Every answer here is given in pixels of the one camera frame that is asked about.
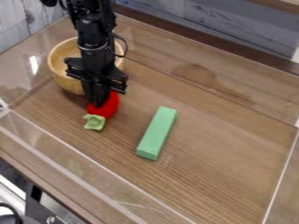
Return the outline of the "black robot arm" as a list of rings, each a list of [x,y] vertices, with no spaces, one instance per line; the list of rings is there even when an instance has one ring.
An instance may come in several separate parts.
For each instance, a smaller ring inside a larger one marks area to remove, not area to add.
[[[77,31],[78,58],[65,58],[66,75],[80,81],[88,101],[101,107],[112,91],[127,92],[127,74],[116,66],[115,39],[125,40],[113,33],[117,26],[111,0],[38,0],[46,7],[56,4],[68,12]]]

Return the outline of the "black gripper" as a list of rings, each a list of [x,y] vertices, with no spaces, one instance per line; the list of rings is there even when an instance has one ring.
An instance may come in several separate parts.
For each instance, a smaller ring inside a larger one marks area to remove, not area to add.
[[[115,51],[115,43],[107,42],[111,51]],[[66,75],[81,82],[81,87],[88,101],[95,107],[103,106],[109,97],[112,80],[121,81],[121,89],[127,87],[128,76],[115,66],[115,54],[105,50],[103,45],[80,48],[81,58],[66,58]]]

